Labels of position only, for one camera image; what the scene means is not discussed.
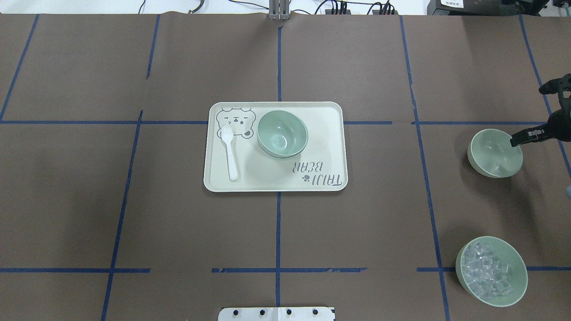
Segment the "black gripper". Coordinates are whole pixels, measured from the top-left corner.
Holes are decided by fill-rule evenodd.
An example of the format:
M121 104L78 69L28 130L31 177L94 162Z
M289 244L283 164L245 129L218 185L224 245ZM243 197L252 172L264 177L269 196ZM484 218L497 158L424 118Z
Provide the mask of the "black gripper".
M543 142L551 138L562 142L571 142L571 116L569 111L555 111L548 119L548 132L546 126L526 128L516 132L510 138L512 148L523 144Z

